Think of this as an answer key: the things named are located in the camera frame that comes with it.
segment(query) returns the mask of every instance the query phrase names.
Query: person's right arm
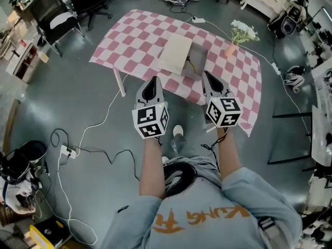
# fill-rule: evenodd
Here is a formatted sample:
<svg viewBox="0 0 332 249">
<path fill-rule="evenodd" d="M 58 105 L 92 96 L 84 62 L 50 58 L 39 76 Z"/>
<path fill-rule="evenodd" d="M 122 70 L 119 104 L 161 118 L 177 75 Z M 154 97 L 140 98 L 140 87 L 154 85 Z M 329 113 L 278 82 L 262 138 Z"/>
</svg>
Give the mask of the person's right arm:
<svg viewBox="0 0 332 249">
<path fill-rule="evenodd" d="M 219 137 L 222 134 L 223 131 L 218 130 Z M 242 168 L 231 130 L 218 148 L 224 195 L 258 219 L 266 216 L 273 218 L 283 230 L 290 247 L 295 247 L 302 231 L 302 220 L 297 212 L 258 174 Z"/>
</svg>

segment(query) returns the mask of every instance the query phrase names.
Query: black and white cube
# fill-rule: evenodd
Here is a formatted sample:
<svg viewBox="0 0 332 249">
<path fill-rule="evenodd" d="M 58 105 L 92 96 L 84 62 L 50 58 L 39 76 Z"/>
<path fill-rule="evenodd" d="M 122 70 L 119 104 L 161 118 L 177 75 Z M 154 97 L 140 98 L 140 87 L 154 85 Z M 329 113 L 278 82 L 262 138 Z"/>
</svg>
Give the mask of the black and white cube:
<svg viewBox="0 0 332 249">
<path fill-rule="evenodd" d="M 233 127 L 242 115 L 240 100 L 234 97 L 210 99 L 206 114 L 217 127 Z"/>
<path fill-rule="evenodd" d="M 143 139 L 165 134 L 170 117 L 165 102 L 135 109 L 132 114 L 135 128 Z"/>
</svg>

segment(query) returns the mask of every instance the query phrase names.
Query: pants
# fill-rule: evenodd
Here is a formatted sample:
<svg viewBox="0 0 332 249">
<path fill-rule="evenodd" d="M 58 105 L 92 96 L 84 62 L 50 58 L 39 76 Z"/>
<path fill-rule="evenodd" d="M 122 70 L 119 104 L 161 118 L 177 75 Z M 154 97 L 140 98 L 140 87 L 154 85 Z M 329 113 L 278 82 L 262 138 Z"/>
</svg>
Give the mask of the pants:
<svg viewBox="0 0 332 249">
<path fill-rule="evenodd" d="M 171 146 L 173 150 L 177 153 L 178 157 L 192 158 L 196 157 L 196 150 L 189 146 L 186 139 L 181 135 L 177 134 L 171 141 Z"/>
<path fill-rule="evenodd" d="M 287 17 L 287 14 L 285 13 L 282 15 L 278 20 L 272 20 L 271 24 L 269 24 L 269 29 L 274 32 L 277 36 L 277 38 L 284 38 L 285 34 L 281 31 L 281 24 L 284 21 L 284 19 Z"/>
</svg>

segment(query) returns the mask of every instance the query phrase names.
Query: sleeve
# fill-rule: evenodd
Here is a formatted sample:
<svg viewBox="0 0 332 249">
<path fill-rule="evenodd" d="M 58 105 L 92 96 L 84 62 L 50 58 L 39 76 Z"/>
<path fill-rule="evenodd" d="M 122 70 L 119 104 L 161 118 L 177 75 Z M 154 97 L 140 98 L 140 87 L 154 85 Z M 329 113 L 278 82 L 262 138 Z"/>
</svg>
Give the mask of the sleeve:
<svg viewBox="0 0 332 249">
<path fill-rule="evenodd" d="M 140 196 L 132 204 L 115 212 L 108 234 L 107 248 L 132 249 L 142 244 L 143 237 L 150 229 L 157 215 L 161 199 Z"/>
<path fill-rule="evenodd" d="M 222 181 L 222 188 L 228 199 L 243 206 L 254 217 L 273 218 L 290 245 L 295 247 L 302 231 L 301 217 L 285 197 L 258 174 L 241 168 Z"/>
</svg>

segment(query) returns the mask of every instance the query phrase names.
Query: white cable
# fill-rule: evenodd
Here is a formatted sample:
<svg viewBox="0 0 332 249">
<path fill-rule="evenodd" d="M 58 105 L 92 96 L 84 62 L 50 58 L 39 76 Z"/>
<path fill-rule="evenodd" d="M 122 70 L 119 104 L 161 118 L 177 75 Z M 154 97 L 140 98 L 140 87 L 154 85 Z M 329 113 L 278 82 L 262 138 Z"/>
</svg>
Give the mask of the white cable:
<svg viewBox="0 0 332 249">
<path fill-rule="evenodd" d="M 95 231 L 93 230 L 93 228 L 91 227 L 91 225 L 89 225 L 89 224 L 87 224 L 87 223 L 85 223 L 85 222 L 82 222 L 82 221 L 79 220 L 79 219 L 71 218 L 71 214 L 72 214 L 72 210 L 73 210 L 73 208 L 72 208 L 72 206 L 71 206 L 71 204 L 70 204 L 70 202 L 69 202 L 69 199 L 68 199 L 68 196 L 67 196 L 66 192 L 64 191 L 64 189 L 63 189 L 63 187 L 62 187 L 62 183 L 61 183 L 61 179 L 60 179 L 60 171 L 59 171 L 59 168 L 60 168 L 60 159 L 61 159 L 61 155 L 62 155 L 62 154 L 61 154 L 61 152 L 60 152 L 60 156 L 59 156 L 59 158 L 58 158 L 58 169 L 57 169 L 57 173 L 58 173 L 58 179 L 59 179 L 59 183 L 60 183 L 61 190 L 62 190 L 63 193 L 65 194 L 66 199 L 67 199 L 67 202 L 68 202 L 68 205 L 69 205 L 69 207 L 70 207 L 69 218 L 63 218 L 63 217 L 58 216 L 58 215 L 53 211 L 52 207 L 50 206 L 50 204 L 49 204 L 48 201 L 46 200 L 46 198 L 45 198 L 43 192 L 41 192 L 40 190 L 37 190 L 37 192 L 40 192 L 40 193 L 43 195 L 44 200 L 45 200 L 46 203 L 48 204 L 48 206 L 49 206 L 49 208 L 51 209 L 51 211 L 53 212 L 53 214 L 54 214 L 57 218 L 62 219 L 62 220 L 64 220 L 64 221 L 67 222 L 69 232 L 72 234 L 72 236 L 73 236 L 77 241 L 79 241 L 80 243 L 86 244 L 86 245 L 90 245 L 90 246 L 95 245 L 95 243 L 97 243 L 98 236 L 96 235 L 96 233 L 95 233 Z M 83 242 L 83 241 L 81 241 L 80 239 L 78 239 L 78 238 L 72 233 L 72 231 L 71 231 L 70 221 L 77 221 L 77 222 L 82 223 L 82 224 L 85 225 L 85 226 L 88 226 L 88 227 L 92 230 L 92 232 L 93 232 L 93 234 L 94 234 L 94 236 L 95 236 L 95 241 L 94 241 L 93 243 L 86 243 L 86 242 Z"/>
<path fill-rule="evenodd" d="M 122 84 L 123 84 L 123 82 L 125 81 L 126 77 L 128 77 L 128 74 L 126 74 L 126 76 L 124 77 L 124 79 L 123 79 L 123 81 L 122 81 Z M 89 128 L 101 126 L 101 125 L 106 121 L 106 119 L 108 118 L 109 109 L 110 109 L 111 105 L 113 104 L 114 100 L 116 99 L 116 97 L 119 95 L 119 93 L 120 93 L 120 90 L 118 91 L 118 93 L 116 93 L 114 99 L 113 99 L 112 102 L 110 103 L 104 121 L 102 121 L 101 123 L 94 124 L 94 125 L 92 125 L 92 126 L 88 126 L 88 127 L 85 128 L 85 130 L 84 130 L 84 132 L 83 132 L 83 136 L 82 136 L 81 142 L 79 142 L 78 154 L 77 154 L 76 156 L 78 156 L 78 155 L 80 154 L 80 152 L 81 152 L 81 149 L 80 149 L 80 148 L 81 148 L 81 145 L 82 145 L 82 141 L 83 141 L 83 138 L 84 138 L 85 132 L 86 132 Z"/>
<path fill-rule="evenodd" d="M 220 29 L 219 27 L 217 27 L 215 24 L 213 24 L 213 23 L 211 23 L 211 22 L 208 22 L 208 21 L 205 21 L 205 22 L 206 22 L 206 23 L 209 23 L 209 24 L 211 24 L 211 25 L 213 25 L 213 26 L 215 26 L 218 30 L 220 30 L 222 33 L 224 33 L 228 39 L 232 40 L 230 37 L 228 37 L 228 35 L 227 35 L 223 30 L 221 30 L 221 29 Z M 245 49 L 247 49 L 247 50 L 249 50 L 249 51 L 251 51 L 251 52 L 254 52 L 255 54 L 257 54 L 257 55 L 259 55 L 259 56 L 261 56 L 261 57 L 263 57 L 263 58 L 266 60 L 266 62 L 267 62 L 269 65 L 272 66 L 272 64 L 271 64 L 271 63 L 270 63 L 270 62 L 269 62 L 264 56 L 262 56 L 262 55 L 259 54 L 258 52 L 254 51 L 254 50 L 252 50 L 252 49 L 249 49 L 248 47 L 242 46 L 242 45 L 239 45 L 239 46 L 242 47 L 242 48 L 245 48 Z M 280 74 L 280 78 L 281 78 L 281 80 L 282 80 L 282 85 L 284 86 L 284 89 L 285 89 L 285 92 L 286 92 L 287 96 L 290 98 L 290 100 L 293 102 L 293 104 L 295 105 L 295 107 L 298 109 L 299 113 L 301 113 L 299 107 L 298 107 L 298 106 L 296 105 L 296 103 L 293 101 L 292 97 L 288 94 L 288 92 L 287 92 L 287 90 L 286 90 L 286 88 L 285 88 L 284 80 L 283 80 L 281 74 Z M 307 127 L 307 125 L 306 125 L 306 122 L 305 122 L 303 116 L 302 116 L 301 118 L 302 118 L 302 122 L 303 122 L 303 124 L 305 125 L 306 131 L 307 131 L 307 133 L 309 134 L 309 130 L 308 130 L 308 127 Z"/>
</svg>

